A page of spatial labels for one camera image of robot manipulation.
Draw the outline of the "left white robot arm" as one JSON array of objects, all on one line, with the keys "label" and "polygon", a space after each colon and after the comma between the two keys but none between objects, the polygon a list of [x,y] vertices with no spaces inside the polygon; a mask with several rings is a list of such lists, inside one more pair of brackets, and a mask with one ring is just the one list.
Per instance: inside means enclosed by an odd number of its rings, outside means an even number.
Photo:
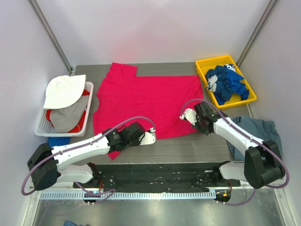
[{"label": "left white robot arm", "polygon": [[82,166],[77,162],[112,152],[121,152],[129,147],[149,145],[155,141],[153,133],[140,123],[107,129],[90,139],[69,145],[50,147],[48,143],[38,146],[27,162],[34,191],[42,191],[63,182],[78,182],[94,188],[100,176],[91,163]]}]

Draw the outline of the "pink t shirt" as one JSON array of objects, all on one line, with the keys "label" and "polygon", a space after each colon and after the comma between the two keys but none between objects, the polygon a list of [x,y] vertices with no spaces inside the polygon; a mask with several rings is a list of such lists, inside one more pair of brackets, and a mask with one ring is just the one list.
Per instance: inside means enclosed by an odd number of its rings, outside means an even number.
[{"label": "pink t shirt", "polygon": [[158,139],[196,132],[180,115],[186,102],[203,98],[199,76],[139,77],[137,70],[132,65],[111,64],[96,93],[99,106],[93,115],[94,134],[135,116],[146,129],[155,124]]}]

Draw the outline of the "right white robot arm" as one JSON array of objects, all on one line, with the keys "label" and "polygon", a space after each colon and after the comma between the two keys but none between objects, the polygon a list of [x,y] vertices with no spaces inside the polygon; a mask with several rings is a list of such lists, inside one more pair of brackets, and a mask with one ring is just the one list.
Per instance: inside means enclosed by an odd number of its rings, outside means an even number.
[{"label": "right white robot arm", "polygon": [[221,136],[242,155],[241,160],[218,166],[212,174],[216,185],[223,186],[230,179],[245,181],[254,189],[264,186],[278,189],[288,185],[290,173],[276,142],[263,140],[243,130],[224,112],[206,101],[184,110],[182,118],[204,135]]}]

